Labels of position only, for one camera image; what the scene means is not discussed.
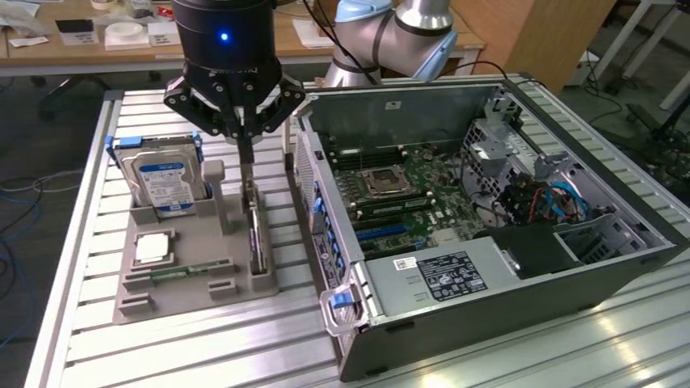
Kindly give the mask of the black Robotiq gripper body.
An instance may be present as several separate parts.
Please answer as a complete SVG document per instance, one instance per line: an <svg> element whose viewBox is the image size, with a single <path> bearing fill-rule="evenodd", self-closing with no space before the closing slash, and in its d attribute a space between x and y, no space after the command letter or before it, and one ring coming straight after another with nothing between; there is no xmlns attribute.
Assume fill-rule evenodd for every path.
<svg viewBox="0 0 690 388"><path fill-rule="evenodd" d="M192 112L197 91L222 113L264 102L281 80L274 51L273 1L173 1L184 55L170 83L170 108Z"/></svg>

